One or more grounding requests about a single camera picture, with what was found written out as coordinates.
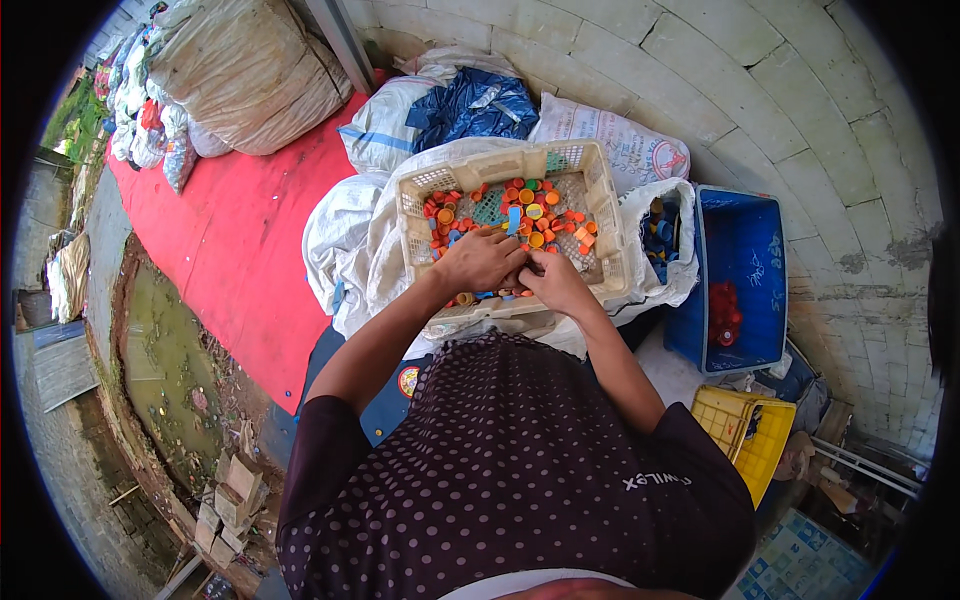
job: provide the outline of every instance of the person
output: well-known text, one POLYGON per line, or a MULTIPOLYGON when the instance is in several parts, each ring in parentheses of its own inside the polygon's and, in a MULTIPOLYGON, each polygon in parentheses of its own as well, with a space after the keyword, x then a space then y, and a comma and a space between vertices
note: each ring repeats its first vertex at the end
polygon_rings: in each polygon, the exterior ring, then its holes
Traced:
POLYGON ((306 397, 276 537, 295 600, 709 598, 754 550, 750 493, 716 443, 664 407, 569 259, 502 231, 453 245, 306 397), (596 381, 521 335, 447 343, 371 447, 359 417, 426 322, 503 287, 580 327, 596 381))

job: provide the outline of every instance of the red plastic bag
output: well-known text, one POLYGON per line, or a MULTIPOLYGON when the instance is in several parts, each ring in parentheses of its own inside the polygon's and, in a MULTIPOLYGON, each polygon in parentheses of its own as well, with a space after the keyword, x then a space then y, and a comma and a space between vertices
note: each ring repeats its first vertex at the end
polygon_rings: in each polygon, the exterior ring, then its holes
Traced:
POLYGON ((140 127, 145 130, 163 129, 160 122, 160 105, 151 98, 143 104, 140 110, 140 127))

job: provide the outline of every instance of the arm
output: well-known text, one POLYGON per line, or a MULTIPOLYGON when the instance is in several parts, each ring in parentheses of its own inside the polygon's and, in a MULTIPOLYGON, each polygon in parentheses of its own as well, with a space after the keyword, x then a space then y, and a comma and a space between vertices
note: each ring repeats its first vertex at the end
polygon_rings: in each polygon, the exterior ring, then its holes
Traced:
POLYGON ((336 396, 359 417, 444 304, 460 292, 509 285, 504 279, 525 259, 519 242, 502 231, 471 231, 330 357, 310 386, 307 400, 336 396))
POLYGON ((653 433, 666 411, 647 375, 573 264, 562 254, 530 252, 539 274, 524 267, 519 281, 547 308, 573 319, 587 341, 590 363, 600 387, 637 431, 653 433))

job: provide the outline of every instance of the blue plastic bin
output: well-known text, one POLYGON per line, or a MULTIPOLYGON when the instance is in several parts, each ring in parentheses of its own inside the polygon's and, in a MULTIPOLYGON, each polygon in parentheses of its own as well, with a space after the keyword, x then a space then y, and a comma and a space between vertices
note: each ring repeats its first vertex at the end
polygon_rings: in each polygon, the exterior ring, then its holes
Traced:
POLYGON ((786 255, 776 198, 712 185, 697 186, 696 253, 700 282, 667 314, 663 347, 703 374, 764 369, 778 363, 786 341, 786 255), (730 347, 707 344, 708 285, 736 285, 743 314, 730 347))

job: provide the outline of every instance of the white plastic crate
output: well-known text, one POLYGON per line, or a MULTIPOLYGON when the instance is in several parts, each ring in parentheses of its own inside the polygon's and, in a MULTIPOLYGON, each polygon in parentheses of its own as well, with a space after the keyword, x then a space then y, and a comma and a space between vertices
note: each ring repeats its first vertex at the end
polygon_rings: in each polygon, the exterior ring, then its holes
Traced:
MULTIPOLYGON (((514 178, 540 180, 578 172, 583 173, 586 182, 582 202, 593 213, 593 221, 598 227, 593 253, 602 267, 603 280, 590 284, 589 289, 601 303, 626 296, 632 282, 627 278, 630 269, 624 253, 623 221, 613 191, 607 156, 603 146, 595 139, 563 140, 494 150, 436 164, 401 179, 396 203, 408 279, 416 281, 434 265, 430 249, 433 237, 423 216, 423 200, 429 194, 451 189, 469 193, 482 183, 496 184, 514 178)), ((470 324, 486 318, 507 319, 542 310, 547 308, 536 296, 514 300, 493 297, 473 306, 444 308, 427 325, 470 324)))

